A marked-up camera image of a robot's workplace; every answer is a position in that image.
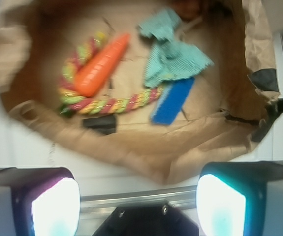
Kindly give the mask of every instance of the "carrot toy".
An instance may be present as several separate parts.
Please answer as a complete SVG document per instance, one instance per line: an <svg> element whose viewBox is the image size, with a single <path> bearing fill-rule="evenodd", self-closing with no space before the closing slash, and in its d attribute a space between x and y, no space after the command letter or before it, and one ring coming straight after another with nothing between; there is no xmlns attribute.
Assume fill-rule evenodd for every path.
<svg viewBox="0 0 283 236"><path fill-rule="evenodd" d="M129 40L130 34L123 34L76 74L74 85L81 96L92 97L98 92L120 61Z"/></svg>

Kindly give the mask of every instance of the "brown paper bag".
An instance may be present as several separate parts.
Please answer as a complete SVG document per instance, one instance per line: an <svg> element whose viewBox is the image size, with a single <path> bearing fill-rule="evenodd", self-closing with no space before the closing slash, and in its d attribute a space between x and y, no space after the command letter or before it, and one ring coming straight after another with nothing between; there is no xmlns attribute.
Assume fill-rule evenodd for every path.
<svg viewBox="0 0 283 236"><path fill-rule="evenodd" d="M260 0L211 0L203 21L185 35L215 63L195 85L172 126L152 125L155 104L117 115L117 133L81 127L85 117L60 117L57 79L73 49L97 30L132 35L130 46L101 97L143 90L150 51L136 26L167 0L4 0L0 6L0 92L9 114L58 144L130 168L158 183L199 173L210 161L252 151L269 128L265 106L277 92L256 89L248 75L275 68L272 36ZM252 137L257 132L257 139Z"/></svg>

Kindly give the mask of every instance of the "teal cloth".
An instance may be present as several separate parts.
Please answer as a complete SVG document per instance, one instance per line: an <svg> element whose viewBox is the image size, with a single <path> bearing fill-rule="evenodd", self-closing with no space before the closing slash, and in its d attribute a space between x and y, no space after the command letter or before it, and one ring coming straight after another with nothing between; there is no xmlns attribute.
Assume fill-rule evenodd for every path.
<svg viewBox="0 0 283 236"><path fill-rule="evenodd" d="M145 71L144 85L147 87L155 88L163 81L196 76L213 65L196 46L174 39L174 30L181 21L175 15L168 8L139 25L142 36L155 37Z"/></svg>
<svg viewBox="0 0 283 236"><path fill-rule="evenodd" d="M139 24L140 34L146 38L154 36L158 40L174 40L174 30L181 23L181 18L171 8L164 9L157 15Z"/></svg>

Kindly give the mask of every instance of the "cyan light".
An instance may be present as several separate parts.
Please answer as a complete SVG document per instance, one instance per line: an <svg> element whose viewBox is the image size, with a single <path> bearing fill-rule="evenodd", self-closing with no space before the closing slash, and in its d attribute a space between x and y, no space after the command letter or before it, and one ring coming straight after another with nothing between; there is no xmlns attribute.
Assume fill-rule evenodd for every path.
<svg viewBox="0 0 283 236"><path fill-rule="evenodd" d="M32 202L35 236L73 236L79 221L80 192L72 178L63 178Z"/></svg>
<svg viewBox="0 0 283 236"><path fill-rule="evenodd" d="M246 212L244 195L212 174L197 185L197 213L207 236L242 236Z"/></svg>

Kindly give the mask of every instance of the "braided rope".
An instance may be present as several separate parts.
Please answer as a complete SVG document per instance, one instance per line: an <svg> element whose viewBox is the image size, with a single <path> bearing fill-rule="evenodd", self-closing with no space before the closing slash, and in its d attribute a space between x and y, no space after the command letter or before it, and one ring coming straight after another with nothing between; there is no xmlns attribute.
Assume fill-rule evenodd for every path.
<svg viewBox="0 0 283 236"><path fill-rule="evenodd" d="M66 60L59 78L58 90L61 102L80 114L111 114L129 112L157 100L163 92L162 87L147 88L130 98L111 98L109 100L86 98L76 91L73 84L76 73L102 48L104 39L104 34L97 34L96 38L91 38L88 42L78 46L73 56Z"/></svg>

